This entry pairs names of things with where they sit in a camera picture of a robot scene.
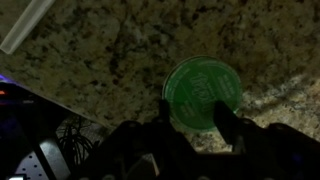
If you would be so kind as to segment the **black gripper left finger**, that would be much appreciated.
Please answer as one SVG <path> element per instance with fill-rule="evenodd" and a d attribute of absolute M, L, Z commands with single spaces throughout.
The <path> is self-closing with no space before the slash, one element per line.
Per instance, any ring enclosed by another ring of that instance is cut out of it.
<path fill-rule="evenodd" d="M 162 122 L 170 121 L 169 103 L 165 99 L 159 101 L 159 119 Z"/>

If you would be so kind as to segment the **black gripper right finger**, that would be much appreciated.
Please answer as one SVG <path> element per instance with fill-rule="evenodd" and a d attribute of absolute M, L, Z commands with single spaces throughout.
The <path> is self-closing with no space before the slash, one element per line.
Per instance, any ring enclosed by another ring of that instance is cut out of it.
<path fill-rule="evenodd" d="M 223 101 L 215 103 L 213 121 L 224 141 L 233 145 L 237 137 L 239 118 Z"/>

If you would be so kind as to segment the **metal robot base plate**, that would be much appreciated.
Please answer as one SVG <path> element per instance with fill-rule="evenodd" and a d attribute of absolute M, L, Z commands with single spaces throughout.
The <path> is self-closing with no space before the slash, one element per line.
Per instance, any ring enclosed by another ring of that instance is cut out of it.
<path fill-rule="evenodd" d="M 39 141 L 25 135 L 0 138 L 0 180 L 68 180 L 71 170 L 56 135 Z"/>

